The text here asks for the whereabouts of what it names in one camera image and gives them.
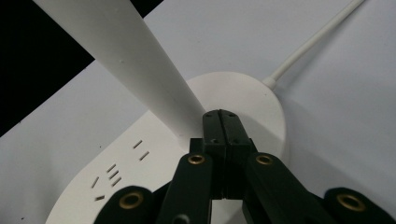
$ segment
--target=black bracket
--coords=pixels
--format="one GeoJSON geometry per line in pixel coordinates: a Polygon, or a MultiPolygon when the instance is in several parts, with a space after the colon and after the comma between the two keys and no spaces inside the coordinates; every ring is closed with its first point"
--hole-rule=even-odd
{"type": "Polygon", "coordinates": [[[277,157],[257,151],[234,113],[204,114],[204,137],[193,138],[172,181],[151,193],[116,192],[95,223],[208,224],[212,200],[243,201],[248,224],[395,224],[352,189],[311,194],[277,157]]]}

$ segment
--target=white rod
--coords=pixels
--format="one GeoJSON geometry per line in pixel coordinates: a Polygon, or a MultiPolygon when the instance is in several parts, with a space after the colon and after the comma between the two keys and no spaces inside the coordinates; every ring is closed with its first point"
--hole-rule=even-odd
{"type": "Polygon", "coordinates": [[[326,25],[317,31],[311,38],[295,50],[285,62],[283,62],[274,73],[267,77],[263,82],[269,88],[273,89],[277,80],[285,74],[286,71],[299,60],[307,51],[309,51],[319,40],[340,24],[353,10],[355,10],[364,0],[353,0],[343,10],[341,10],[326,25]]]}
{"type": "Polygon", "coordinates": [[[179,139],[202,135],[203,107],[130,1],[35,2],[179,139]]]}

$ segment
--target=black background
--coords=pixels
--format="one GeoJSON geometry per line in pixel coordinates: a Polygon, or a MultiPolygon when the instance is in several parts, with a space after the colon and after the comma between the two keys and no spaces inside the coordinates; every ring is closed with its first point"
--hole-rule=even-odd
{"type": "MultiPolygon", "coordinates": [[[[142,17],[162,0],[131,0],[142,17]]],[[[0,136],[92,61],[31,0],[0,1],[0,136]]]]}

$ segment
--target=brass insert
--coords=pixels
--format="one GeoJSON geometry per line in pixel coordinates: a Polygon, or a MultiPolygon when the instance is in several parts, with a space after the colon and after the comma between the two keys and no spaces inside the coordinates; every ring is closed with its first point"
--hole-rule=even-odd
{"type": "Polygon", "coordinates": [[[120,198],[120,207],[123,209],[134,209],[143,202],[143,194],[140,191],[134,191],[125,194],[120,198]]]}
{"type": "Polygon", "coordinates": [[[263,165],[271,165],[274,161],[271,157],[266,155],[260,155],[256,157],[256,161],[263,165]]]}
{"type": "Polygon", "coordinates": [[[357,197],[351,194],[339,194],[337,195],[337,201],[345,208],[355,211],[362,212],[366,210],[366,205],[357,197]]]}
{"type": "Polygon", "coordinates": [[[193,155],[189,157],[189,163],[194,164],[194,165],[198,165],[201,164],[205,161],[205,157],[201,156],[201,155],[193,155]]]}

